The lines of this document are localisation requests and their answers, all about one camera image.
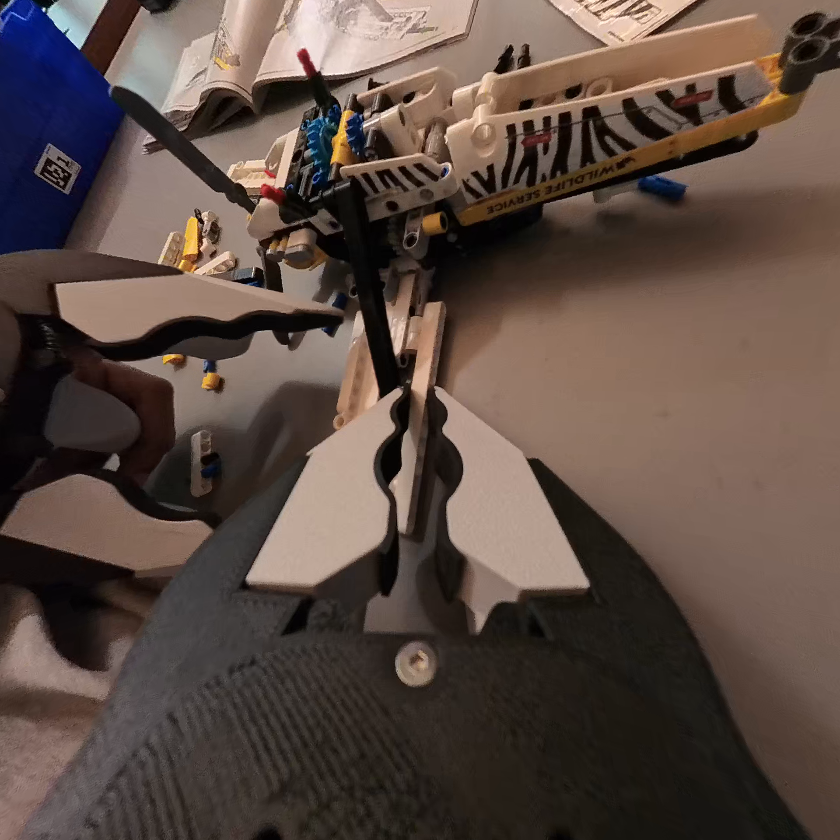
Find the zebra sticker sheet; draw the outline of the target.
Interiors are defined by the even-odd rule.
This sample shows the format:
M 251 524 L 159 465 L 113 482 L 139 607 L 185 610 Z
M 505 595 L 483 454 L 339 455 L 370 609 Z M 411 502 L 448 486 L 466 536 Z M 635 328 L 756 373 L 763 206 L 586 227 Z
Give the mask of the zebra sticker sheet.
M 576 27 L 605 46 L 654 34 L 698 1 L 550 1 Z

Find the open instruction booklet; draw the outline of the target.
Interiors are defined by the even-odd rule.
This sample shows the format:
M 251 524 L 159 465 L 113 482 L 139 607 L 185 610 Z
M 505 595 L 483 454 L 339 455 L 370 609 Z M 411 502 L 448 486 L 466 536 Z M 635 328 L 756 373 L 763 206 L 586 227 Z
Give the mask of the open instruction booklet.
M 305 79 L 306 49 L 327 80 L 360 77 L 465 38 L 473 1 L 227 1 L 215 29 L 184 48 L 162 114 L 190 138 L 241 112 L 270 87 Z

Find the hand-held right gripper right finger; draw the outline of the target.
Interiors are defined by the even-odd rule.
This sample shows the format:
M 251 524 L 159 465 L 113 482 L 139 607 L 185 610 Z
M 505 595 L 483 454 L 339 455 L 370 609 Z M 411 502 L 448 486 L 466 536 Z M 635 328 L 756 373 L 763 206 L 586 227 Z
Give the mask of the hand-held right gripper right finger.
M 589 579 L 522 451 L 437 386 L 429 396 L 435 573 L 481 633 L 499 605 L 584 595 Z

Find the zebra striped lego helicopter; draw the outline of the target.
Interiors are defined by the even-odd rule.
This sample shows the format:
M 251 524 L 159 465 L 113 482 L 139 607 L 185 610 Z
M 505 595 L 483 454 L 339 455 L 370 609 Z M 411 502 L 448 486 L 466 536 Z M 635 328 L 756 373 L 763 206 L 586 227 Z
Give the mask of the zebra striped lego helicopter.
M 110 98 L 214 192 L 248 213 L 260 244 L 286 240 L 353 268 L 380 396 L 397 387 L 385 347 L 383 255 L 448 235 L 499 233 L 546 203 L 748 149 L 792 118 L 814 79 L 838 69 L 838 15 L 806 14 L 780 52 L 756 16 L 678 29 L 455 88 L 443 68 L 375 84 L 341 107 L 306 50 L 314 107 L 263 164 L 259 199 L 139 94 Z M 480 236 L 467 235 L 477 227 Z

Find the long white lego beam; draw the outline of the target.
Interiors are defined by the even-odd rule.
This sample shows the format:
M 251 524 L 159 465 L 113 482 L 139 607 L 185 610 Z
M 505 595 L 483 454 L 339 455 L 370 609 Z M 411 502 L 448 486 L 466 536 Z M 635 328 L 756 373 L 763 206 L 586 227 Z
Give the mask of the long white lego beam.
M 411 377 L 407 430 L 402 438 L 402 467 L 394 481 L 397 528 L 411 538 L 417 529 L 417 511 L 423 483 L 427 446 L 427 398 L 434 388 L 445 332 L 446 306 L 428 302 L 419 322 Z

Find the white beam with blue pins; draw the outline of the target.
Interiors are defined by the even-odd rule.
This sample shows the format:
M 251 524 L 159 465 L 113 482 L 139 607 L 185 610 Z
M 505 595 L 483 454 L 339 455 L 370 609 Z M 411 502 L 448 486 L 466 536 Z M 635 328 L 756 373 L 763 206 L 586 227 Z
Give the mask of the white beam with blue pins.
M 190 492 L 194 498 L 214 490 L 222 474 L 222 460 L 214 446 L 213 434 L 200 430 L 191 437 Z

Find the person's left hand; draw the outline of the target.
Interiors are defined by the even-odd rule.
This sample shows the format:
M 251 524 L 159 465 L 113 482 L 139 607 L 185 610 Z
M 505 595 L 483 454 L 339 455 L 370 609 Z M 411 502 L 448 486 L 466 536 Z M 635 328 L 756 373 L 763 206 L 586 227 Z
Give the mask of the person's left hand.
M 103 359 L 90 349 L 77 349 L 74 376 L 126 405 L 138 418 L 140 431 L 131 446 L 117 451 L 118 473 L 144 487 L 175 444 L 172 384 L 130 364 Z

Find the pile of lego pieces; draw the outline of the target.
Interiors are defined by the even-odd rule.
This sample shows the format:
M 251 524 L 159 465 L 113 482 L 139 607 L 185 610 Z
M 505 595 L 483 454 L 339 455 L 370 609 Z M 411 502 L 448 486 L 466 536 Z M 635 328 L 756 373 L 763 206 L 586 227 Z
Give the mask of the pile of lego pieces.
M 214 211 L 196 208 L 183 230 L 168 234 L 156 262 L 185 273 L 266 288 L 264 270 L 242 266 L 233 251 L 221 247 L 222 233 L 219 216 Z

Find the blue plastic bin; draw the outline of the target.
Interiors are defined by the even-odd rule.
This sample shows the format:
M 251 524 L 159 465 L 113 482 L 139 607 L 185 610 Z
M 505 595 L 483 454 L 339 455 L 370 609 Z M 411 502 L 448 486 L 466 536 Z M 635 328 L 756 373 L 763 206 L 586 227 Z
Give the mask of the blue plastic bin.
M 36 3 L 2 9 L 2 255 L 65 245 L 124 118 L 109 92 Z

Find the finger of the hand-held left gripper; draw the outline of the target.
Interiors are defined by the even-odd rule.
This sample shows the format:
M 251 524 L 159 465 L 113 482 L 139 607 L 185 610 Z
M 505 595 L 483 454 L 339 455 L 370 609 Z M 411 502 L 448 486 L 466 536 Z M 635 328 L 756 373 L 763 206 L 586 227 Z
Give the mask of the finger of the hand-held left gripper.
M 169 353 L 223 361 L 247 352 L 255 333 L 335 328 L 343 311 L 288 294 L 196 275 L 55 285 L 58 315 L 112 361 Z
M 76 473 L 2 497 L 2 571 L 17 564 L 34 580 L 172 576 L 218 524 L 111 472 Z

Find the white lego skid assembly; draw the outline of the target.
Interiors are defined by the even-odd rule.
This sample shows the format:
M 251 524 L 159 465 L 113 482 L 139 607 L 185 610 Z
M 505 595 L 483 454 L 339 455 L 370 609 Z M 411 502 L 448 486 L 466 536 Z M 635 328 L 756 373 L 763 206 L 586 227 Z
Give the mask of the white lego skid assembly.
M 417 268 L 392 272 L 385 284 L 385 313 L 390 324 L 397 368 L 413 365 L 421 327 L 423 282 Z M 355 314 L 350 348 L 332 427 L 339 431 L 380 399 L 361 311 Z

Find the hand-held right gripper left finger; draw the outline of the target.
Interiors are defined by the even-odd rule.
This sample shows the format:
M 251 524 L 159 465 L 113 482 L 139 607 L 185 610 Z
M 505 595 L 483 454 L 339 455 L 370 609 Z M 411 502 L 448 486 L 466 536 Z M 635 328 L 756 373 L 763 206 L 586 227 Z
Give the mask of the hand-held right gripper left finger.
M 411 398 L 395 388 L 311 449 L 245 582 L 314 600 L 387 596 L 399 565 L 396 500 Z

